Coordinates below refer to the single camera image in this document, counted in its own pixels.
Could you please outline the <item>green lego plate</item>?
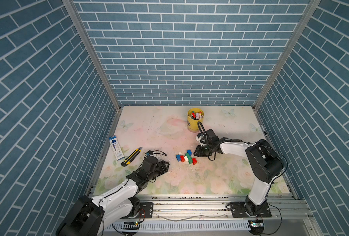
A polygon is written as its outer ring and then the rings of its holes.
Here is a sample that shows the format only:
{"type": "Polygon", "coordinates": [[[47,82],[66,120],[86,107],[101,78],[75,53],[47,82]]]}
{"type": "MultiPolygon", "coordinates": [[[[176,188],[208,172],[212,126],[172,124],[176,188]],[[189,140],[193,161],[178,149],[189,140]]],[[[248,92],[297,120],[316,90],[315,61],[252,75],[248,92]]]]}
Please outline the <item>green lego plate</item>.
{"type": "Polygon", "coordinates": [[[192,164],[193,163],[192,157],[188,153],[186,154],[186,157],[188,158],[188,163],[192,164]]]}

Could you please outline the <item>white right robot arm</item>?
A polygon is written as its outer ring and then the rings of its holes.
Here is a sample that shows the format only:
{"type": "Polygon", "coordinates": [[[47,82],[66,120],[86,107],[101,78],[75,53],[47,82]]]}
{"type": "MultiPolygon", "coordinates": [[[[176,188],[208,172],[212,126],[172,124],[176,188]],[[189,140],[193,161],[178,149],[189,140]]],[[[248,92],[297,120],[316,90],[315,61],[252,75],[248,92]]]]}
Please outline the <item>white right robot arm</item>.
{"type": "Polygon", "coordinates": [[[281,175],[283,162],[269,142],[261,139],[254,144],[241,139],[218,138],[212,129],[205,130],[201,122],[197,122],[199,133],[196,140],[200,143],[194,155],[211,157],[212,155],[234,154],[248,159],[255,176],[250,193],[246,196],[244,208],[247,215],[256,217],[266,209],[269,190],[281,175]]]}

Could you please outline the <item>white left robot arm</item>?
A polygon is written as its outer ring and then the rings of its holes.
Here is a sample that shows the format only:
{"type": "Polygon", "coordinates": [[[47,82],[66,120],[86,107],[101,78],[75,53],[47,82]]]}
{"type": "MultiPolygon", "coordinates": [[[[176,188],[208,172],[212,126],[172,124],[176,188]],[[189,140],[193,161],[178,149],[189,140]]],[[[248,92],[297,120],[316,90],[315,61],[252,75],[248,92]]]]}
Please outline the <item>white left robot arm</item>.
{"type": "Polygon", "coordinates": [[[98,196],[80,197],[56,230],[57,236],[96,236],[106,226],[123,217],[135,216],[140,200],[136,197],[148,183],[169,171],[169,162],[155,156],[144,158],[141,166],[115,188],[98,196]]]}

